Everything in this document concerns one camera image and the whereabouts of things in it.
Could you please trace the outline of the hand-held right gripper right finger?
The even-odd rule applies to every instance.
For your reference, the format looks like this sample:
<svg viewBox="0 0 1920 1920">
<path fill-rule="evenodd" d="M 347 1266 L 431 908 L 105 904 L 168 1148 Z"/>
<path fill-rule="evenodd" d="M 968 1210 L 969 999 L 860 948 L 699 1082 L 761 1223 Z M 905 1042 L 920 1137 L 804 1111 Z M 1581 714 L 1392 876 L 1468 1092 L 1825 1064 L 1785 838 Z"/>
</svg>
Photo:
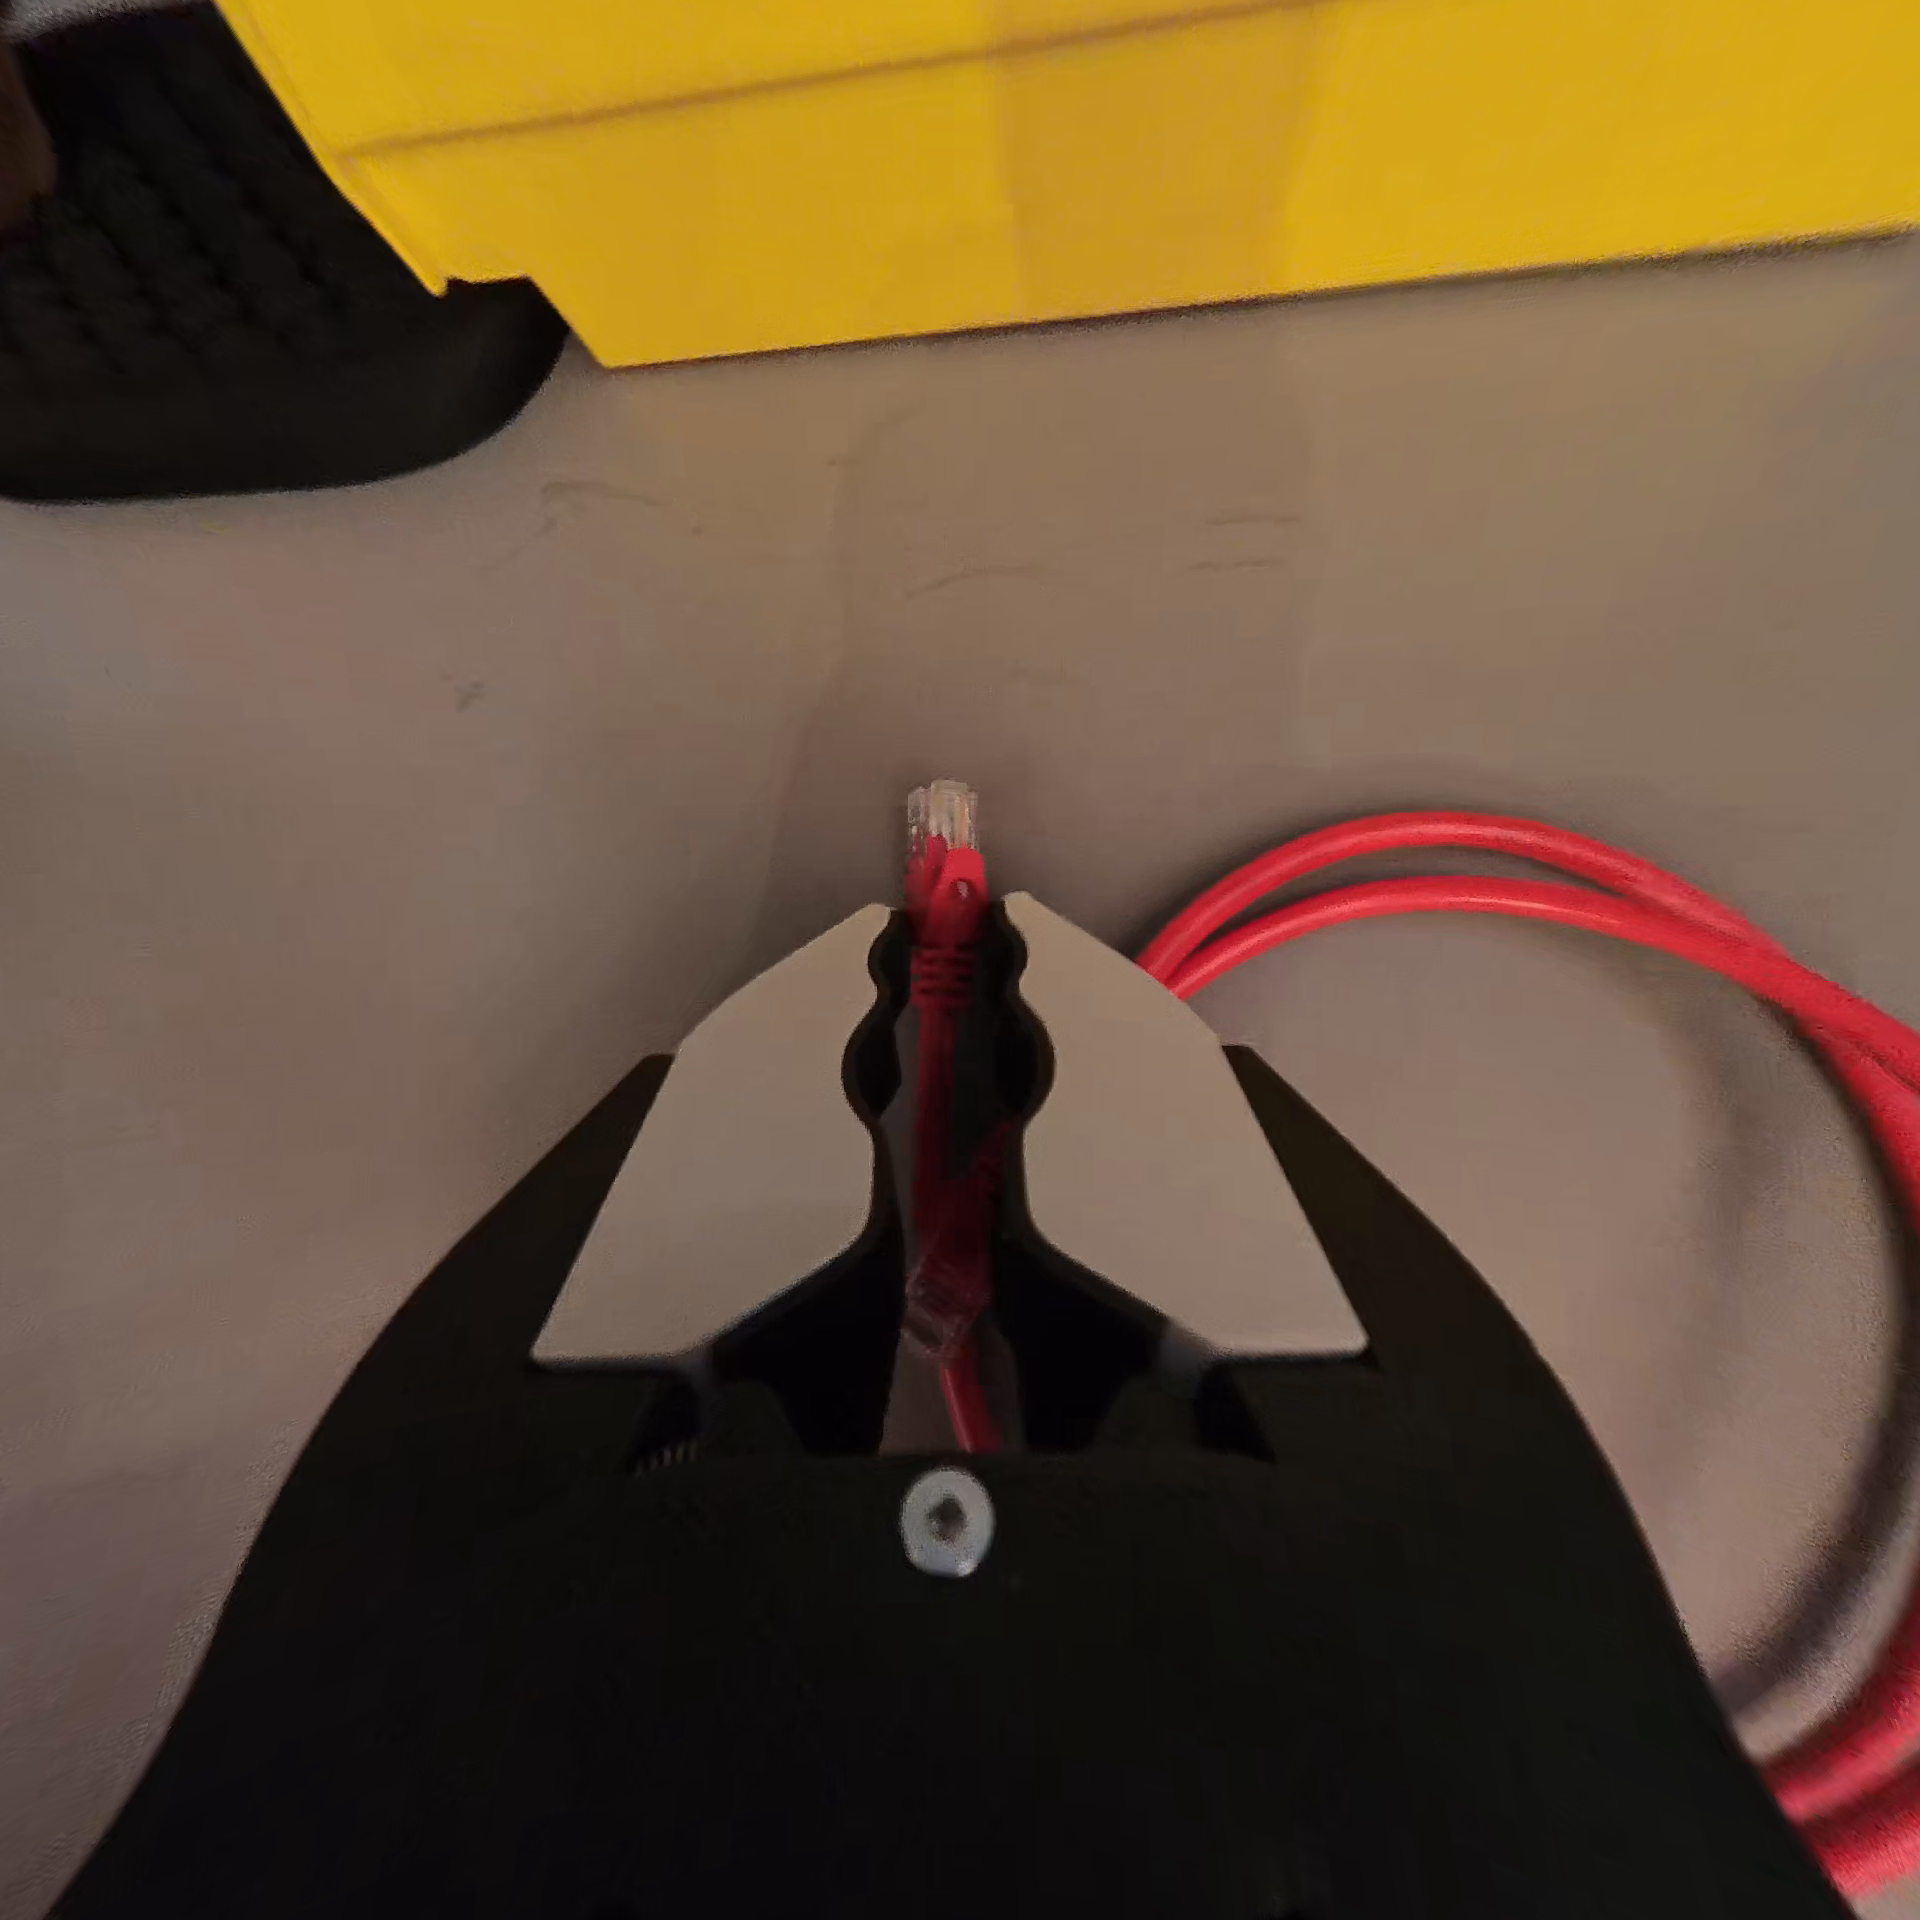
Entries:
<svg viewBox="0 0 1920 1920">
<path fill-rule="evenodd" d="M 1347 1363 L 1362 1321 L 1225 1042 L 1032 894 L 997 908 L 994 1319 L 1025 1446 L 1085 1449 L 1137 1382 Z"/>
</svg>

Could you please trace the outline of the yellow plastic bin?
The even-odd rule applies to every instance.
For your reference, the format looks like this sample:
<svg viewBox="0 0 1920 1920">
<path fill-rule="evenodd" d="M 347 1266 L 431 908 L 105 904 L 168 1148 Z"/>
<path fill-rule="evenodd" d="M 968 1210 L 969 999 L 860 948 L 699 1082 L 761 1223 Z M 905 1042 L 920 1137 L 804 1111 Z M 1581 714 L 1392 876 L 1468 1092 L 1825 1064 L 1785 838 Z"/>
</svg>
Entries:
<svg viewBox="0 0 1920 1920">
<path fill-rule="evenodd" d="M 1907 2 L 231 2 L 605 368 L 1916 230 Z"/>
</svg>

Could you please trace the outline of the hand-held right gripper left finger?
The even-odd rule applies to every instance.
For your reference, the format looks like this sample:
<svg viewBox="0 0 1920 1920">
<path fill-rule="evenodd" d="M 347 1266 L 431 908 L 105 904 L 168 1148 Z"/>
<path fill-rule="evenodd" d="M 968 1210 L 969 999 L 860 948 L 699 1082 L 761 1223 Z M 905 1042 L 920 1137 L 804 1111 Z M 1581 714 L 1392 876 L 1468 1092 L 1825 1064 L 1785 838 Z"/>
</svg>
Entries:
<svg viewBox="0 0 1920 1920">
<path fill-rule="evenodd" d="M 773 1394 L 804 1449 L 875 1449 L 905 1308 L 883 1118 L 899 914 L 868 904 L 680 1044 L 533 1346 L 548 1375 Z"/>
</svg>

